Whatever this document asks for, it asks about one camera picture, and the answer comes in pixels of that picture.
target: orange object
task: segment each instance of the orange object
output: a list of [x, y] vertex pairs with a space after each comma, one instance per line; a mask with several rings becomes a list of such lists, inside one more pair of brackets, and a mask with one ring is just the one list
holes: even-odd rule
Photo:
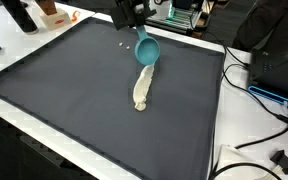
[[72, 22], [75, 22], [75, 21], [77, 21], [77, 17], [79, 17], [80, 16], [80, 12], [79, 11], [74, 11], [74, 13], [73, 13], [73, 18], [72, 18]]

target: dark gray mat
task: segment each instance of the dark gray mat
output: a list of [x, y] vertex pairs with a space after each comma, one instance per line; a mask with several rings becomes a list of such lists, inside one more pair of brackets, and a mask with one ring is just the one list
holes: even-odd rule
[[0, 72], [0, 98], [143, 179], [205, 180], [223, 54], [156, 38], [144, 112], [132, 100], [137, 34], [95, 19]]

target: white table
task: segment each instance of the white table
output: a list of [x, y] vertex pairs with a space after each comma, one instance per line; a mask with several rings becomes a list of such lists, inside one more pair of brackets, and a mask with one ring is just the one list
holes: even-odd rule
[[[31, 2], [29, 2], [29, 4], [30, 7], [28, 8], [28, 12], [40, 28], [40, 32], [32, 36], [25, 35], [17, 27], [14, 20], [7, 14], [6, 10], [3, 7], [0, 7], [0, 45], [4, 48], [3, 53], [0, 56], [0, 70], [33, 52], [70, 28], [70, 26], [66, 26], [52, 32], [47, 31], [43, 28], [44, 26], [38, 18], [39, 9], [37, 5]], [[67, 11], [70, 15], [78, 9], [60, 4], [57, 4], [57, 6]], [[94, 15], [94, 13], [90, 11], [78, 10], [81, 12], [78, 21]], [[95, 14], [94, 17], [111, 21], [109, 16], [103, 14]], [[220, 52], [224, 51], [223, 47], [220, 45], [164, 30], [147, 27], [147, 31], [168, 38], [172, 37], [172, 39], [207, 49]], [[249, 62], [249, 53], [233, 49], [232, 52], [242, 61]], [[236, 62], [228, 55], [225, 66], [231, 63]], [[228, 72], [228, 77], [233, 83], [241, 87], [246, 87], [247, 73], [243, 70], [232, 68]], [[280, 112], [278, 104], [262, 98], [261, 100], [271, 110]], [[0, 100], [0, 117], [98, 179], [138, 179], [133, 174], [113, 164], [66, 135], [2, 100]], [[217, 113], [215, 155], [217, 157], [220, 146], [223, 144], [235, 146], [257, 140], [275, 134], [281, 131], [285, 126], [284, 123], [266, 113], [246, 94], [230, 87], [227, 83], [223, 83]], [[270, 162], [269, 157], [274, 151], [279, 149], [284, 149], [288, 155], [288, 133], [272, 141], [242, 149], [242, 152], [254, 159], [256, 163], [272, 168], [273, 163]], [[232, 179], [232, 176], [237, 176], [238, 172], [239, 170], [236, 169], [224, 173], [222, 179]]]

